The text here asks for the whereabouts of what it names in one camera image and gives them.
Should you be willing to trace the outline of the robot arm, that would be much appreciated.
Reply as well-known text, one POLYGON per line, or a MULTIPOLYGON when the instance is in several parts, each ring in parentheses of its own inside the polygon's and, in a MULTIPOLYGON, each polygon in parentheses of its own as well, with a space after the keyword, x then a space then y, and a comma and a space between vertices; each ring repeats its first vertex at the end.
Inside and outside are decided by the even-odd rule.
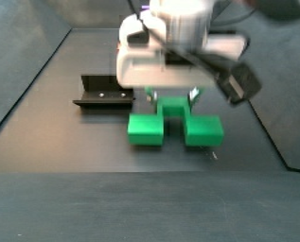
POLYGON ((239 104, 262 90, 240 61, 247 38, 209 33, 216 0, 151 0, 120 27, 117 79, 125 87, 220 87, 239 104))

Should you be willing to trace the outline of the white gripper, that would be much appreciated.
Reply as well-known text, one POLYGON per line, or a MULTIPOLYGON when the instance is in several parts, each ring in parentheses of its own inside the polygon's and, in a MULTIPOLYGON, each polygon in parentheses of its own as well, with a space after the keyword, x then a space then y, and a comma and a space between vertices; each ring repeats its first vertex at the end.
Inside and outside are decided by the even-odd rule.
MULTIPOLYGON (((117 79, 125 87, 147 87, 148 102, 159 99, 152 87, 205 87, 216 74, 184 56, 193 54, 211 61, 236 61, 247 48, 239 33, 209 30, 212 11, 149 9, 132 14, 120 27, 117 79)), ((195 88, 189 104, 196 105, 204 88, 195 88)))

